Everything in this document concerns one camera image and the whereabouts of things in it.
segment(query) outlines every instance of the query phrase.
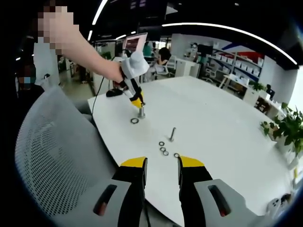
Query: metal washer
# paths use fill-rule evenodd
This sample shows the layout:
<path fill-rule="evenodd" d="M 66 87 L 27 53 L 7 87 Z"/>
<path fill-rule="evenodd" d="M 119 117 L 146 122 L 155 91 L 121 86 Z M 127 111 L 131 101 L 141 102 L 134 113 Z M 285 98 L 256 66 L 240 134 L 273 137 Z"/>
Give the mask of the metal washer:
<path fill-rule="evenodd" d="M 137 123 L 139 123 L 139 119 L 138 118 L 132 118 L 131 123 L 132 124 L 137 124 Z"/>

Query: black cable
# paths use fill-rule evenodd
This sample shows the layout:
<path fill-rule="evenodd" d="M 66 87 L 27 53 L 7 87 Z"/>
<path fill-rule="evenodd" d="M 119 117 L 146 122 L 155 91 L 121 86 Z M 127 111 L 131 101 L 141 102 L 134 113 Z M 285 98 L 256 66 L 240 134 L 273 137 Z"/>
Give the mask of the black cable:
<path fill-rule="evenodd" d="M 95 97 L 95 100 L 94 100 L 93 109 L 92 109 L 92 111 L 91 111 L 91 118 L 92 118 L 92 119 L 94 119 L 93 114 L 94 114 L 95 103 L 96 103 L 96 99 L 97 99 L 97 97 L 98 97 L 98 94 L 99 94 L 99 92 L 100 92 L 100 89 L 101 89 L 103 80 L 104 80 L 104 77 L 103 77 L 103 79 L 102 79 L 102 81 L 101 81 L 99 90 L 98 90 L 98 92 L 97 92 L 97 94 L 96 94 L 96 97 Z"/>
<path fill-rule="evenodd" d="M 150 216 L 148 215 L 148 211 L 147 211 L 146 200 L 144 201 L 143 209 L 144 209 L 144 213 L 145 213 L 146 220 L 147 220 L 147 226 L 152 227 L 151 222 L 150 222 Z"/>

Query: ceiling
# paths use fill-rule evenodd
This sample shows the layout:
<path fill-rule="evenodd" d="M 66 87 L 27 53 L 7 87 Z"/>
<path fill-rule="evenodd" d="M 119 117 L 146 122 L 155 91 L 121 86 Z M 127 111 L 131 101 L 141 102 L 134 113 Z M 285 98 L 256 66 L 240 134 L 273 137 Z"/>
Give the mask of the ceiling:
<path fill-rule="evenodd" d="M 244 45 L 274 59 L 284 69 L 296 69 L 303 65 L 303 49 L 295 34 L 299 6 L 289 1 L 197 1 L 197 0 L 108 0 L 97 23 L 92 21 L 101 0 L 90 0 L 89 3 L 74 3 L 69 6 L 74 12 L 74 20 L 79 24 L 84 37 L 92 30 L 91 41 L 114 39 L 129 35 L 132 31 L 149 32 L 149 39 L 159 40 L 163 35 L 183 33 L 204 35 Z M 166 14 L 169 5 L 176 13 Z M 178 22 L 201 22 L 230 26 L 255 34 L 283 49 L 298 62 L 292 63 L 287 57 L 268 44 L 248 35 L 217 27 L 206 26 L 170 26 L 162 24 Z"/>

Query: ceiling light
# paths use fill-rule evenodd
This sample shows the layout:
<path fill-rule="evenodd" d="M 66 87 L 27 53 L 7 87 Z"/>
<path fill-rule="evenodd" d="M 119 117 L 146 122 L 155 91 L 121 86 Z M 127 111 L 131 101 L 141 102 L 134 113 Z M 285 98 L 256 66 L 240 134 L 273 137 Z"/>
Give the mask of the ceiling light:
<path fill-rule="evenodd" d="M 291 56 L 289 56 L 285 51 L 283 51 L 281 48 L 277 47 L 276 45 L 270 43 L 269 41 L 267 41 L 267 40 L 265 40 L 265 39 L 263 39 L 263 38 L 261 38 L 261 37 L 259 37 L 257 35 L 254 35 L 252 33 L 249 33 L 249 32 L 246 32 L 246 31 L 234 28 L 234 27 L 229 27 L 229 26 L 224 26 L 224 25 L 216 25 L 216 24 L 209 24 L 209 23 L 192 23 L 192 22 L 165 24 L 165 25 L 162 25 L 162 26 L 163 27 L 168 27 L 168 26 L 180 26 L 180 25 L 201 25 L 201 26 L 220 27 L 220 28 L 229 29 L 229 30 L 232 30 L 232 31 L 235 31 L 235 32 L 240 32 L 240 33 L 249 35 L 251 37 L 254 37 L 256 39 L 259 39 L 260 41 L 262 41 L 262 42 L 270 45 L 271 47 L 275 48 L 277 51 L 279 51 L 280 53 L 282 53 L 289 60 L 291 60 L 295 65 L 298 64 Z"/>
<path fill-rule="evenodd" d="M 93 34 L 93 31 L 92 31 L 92 30 L 90 30 L 90 31 L 89 31 L 89 37 L 87 38 L 87 41 L 89 41 L 89 40 L 90 40 L 90 38 L 91 38 L 91 34 Z"/>
<path fill-rule="evenodd" d="M 107 3 L 107 1 L 108 1 L 108 0 L 102 0 L 102 2 L 100 3 L 100 6 L 99 6 L 99 8 L 98 8 L 98 10 L 97 10 L 97 12 L 96 12 L 95 18 L 94 18 L 94 20 L 93 20 L 93 25 L 96 24 L 96 22 L 97 22 L 97 20 L 98 20 L 98 18 L 99 18 L 99 16 L 100 16 L 100 13 L 101 13 L 101 11 L 103 10 L 103 8 L 104 8 L 105 4 Z"/>
<path fill-rule="evenodd" d="M 122 35 L 116 38 L 116 40 L 126 37 L 126 35 Z"/>

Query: metal bolt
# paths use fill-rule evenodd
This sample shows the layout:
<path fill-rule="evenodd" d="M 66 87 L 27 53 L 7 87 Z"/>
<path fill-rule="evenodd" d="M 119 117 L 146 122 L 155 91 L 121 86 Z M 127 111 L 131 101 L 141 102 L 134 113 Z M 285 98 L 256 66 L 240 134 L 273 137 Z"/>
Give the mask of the metal bolt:
<path fill-rule="evenodd" d="M 139 109 L 138 117 L 139 117 L 140 119 L 145 118 L 144 106 L 142 106 L 142 107 Z"/>
<path fill-rule="evenodd" d="M 170 136 L 170 139 L 169 139 L 170 142 L 174 141 L 175 131 L 176 131 L 176 128 L 174 127 L 174 128 L 172 129 L 172 133 L 171 133 L 171 136 Z"/>

